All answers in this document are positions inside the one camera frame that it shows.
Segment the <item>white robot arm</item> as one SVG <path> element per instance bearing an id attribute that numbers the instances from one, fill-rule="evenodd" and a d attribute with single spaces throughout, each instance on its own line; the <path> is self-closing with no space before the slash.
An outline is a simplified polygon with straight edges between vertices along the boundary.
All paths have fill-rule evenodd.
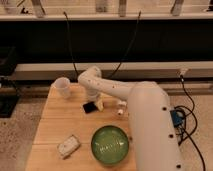
<path id="1" fill-rule="evenodd" d="M 95 101 L 101 92 L 127 102 L 137 171 L 185 171 L 168 94 L 153 81 L 128 83 L 104 79 L 92 66 L 78 83 Z"/>

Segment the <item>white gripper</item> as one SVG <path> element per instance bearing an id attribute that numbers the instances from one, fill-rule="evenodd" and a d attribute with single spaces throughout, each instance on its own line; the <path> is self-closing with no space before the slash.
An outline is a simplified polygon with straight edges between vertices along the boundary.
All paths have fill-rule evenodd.
<path id="1" fill-rule="evenodd" d="M 96 102 L 100 98 L 100 92 L 96 90 L 87 90 L 86 99 L 88 102 Z M 96 106 L 99 111 L 103 111 L 104 104 L 102 100 L 96 102 Z"/>

